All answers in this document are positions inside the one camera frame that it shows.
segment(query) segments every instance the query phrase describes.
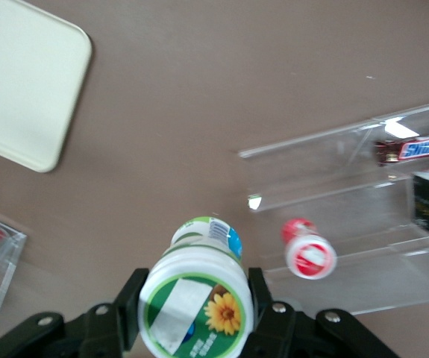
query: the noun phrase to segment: white bottle cap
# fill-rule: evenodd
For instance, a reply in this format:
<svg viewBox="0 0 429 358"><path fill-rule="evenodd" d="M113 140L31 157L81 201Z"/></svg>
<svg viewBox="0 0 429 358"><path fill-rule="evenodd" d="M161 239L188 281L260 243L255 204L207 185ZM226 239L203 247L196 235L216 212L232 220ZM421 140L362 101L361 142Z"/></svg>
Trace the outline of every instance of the white bottle cap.
<svg viewBox="0 0 429 358"><path fill-rule="evenodd" d="M336 266L336 253L327 240L309 234L291 240L285 250L289 270L309 280L329 275Z"/></svg>

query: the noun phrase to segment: green bottle label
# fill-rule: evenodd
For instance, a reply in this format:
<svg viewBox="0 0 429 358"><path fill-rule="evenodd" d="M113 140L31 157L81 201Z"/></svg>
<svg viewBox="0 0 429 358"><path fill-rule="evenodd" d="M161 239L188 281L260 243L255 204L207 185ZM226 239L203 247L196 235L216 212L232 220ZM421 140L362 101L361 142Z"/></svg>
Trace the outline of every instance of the green bottle label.
<svg viewBox="0 0 429 358"><path fill-rule="evenodd" d="M245 331L239 297L204 274L183 274L160 284L148 299L144 319L150 340L166 357L225 357Z"/></svg>

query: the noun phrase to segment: plastic bottle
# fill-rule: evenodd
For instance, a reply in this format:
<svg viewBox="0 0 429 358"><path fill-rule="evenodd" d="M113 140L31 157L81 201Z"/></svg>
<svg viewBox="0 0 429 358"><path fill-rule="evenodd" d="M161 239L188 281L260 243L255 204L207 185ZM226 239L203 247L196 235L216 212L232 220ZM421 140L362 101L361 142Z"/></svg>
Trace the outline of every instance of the plastic bottle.
<svg viewBox="0 0 429 358"><path fill-rule="evenodd" d="M336 266L336 252L320 237L316 227L306 219L292 219L282 227L285 260L289 270L303 278L318 280L328 276Z"/></svg>
<svg viewBox="0 0 429 358"><path fill-rule="evenodd" d="M242 245L225 222L181 226L140 293L140 335L156 357L238 357L254 308L240 265Z"/></svg>

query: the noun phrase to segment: small red and white bottle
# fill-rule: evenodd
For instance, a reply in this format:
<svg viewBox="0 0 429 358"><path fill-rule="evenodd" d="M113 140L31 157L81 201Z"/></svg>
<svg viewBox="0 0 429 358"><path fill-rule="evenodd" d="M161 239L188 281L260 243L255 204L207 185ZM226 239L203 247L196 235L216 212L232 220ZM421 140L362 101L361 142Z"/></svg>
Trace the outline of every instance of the small red and white bottle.
<svg viewBox="0 0 429 358"><path fill-rule="evenodd" d="M319 236L315 225L303 218L292 219L282 227L285 258L289 270L309 280L329 275L336 266L336 252Z"/></svg>

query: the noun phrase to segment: bottle label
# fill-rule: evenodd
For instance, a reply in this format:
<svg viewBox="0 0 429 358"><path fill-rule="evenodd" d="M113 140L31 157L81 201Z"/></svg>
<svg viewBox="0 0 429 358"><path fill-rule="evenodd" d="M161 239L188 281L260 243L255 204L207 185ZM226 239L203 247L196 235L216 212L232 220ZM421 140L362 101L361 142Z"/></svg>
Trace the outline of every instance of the bottle label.
<svg viewBox="0 0 429 358"><path fill-rule="evenodd" d="M225 246L238 260L242 256L242 243L237 232L222 220L202 216L189 220L181 226L172 238L172 244L189 241L193 236L205 236Z"/></svg>
<svg viewBox="0 0 429 358"><path fill-rule="evenodd" d="M332 266L332 254L320 244L310 243L297 250L294 266L306 276L316 276Z"/></svg>
<svg viewBox="0 0 429 358"><path fill-rule="evenodd" d="M160 284L147 301L145 326L166 357L225 357L245 332L236 293L215 277L184 274Z"/></svg>

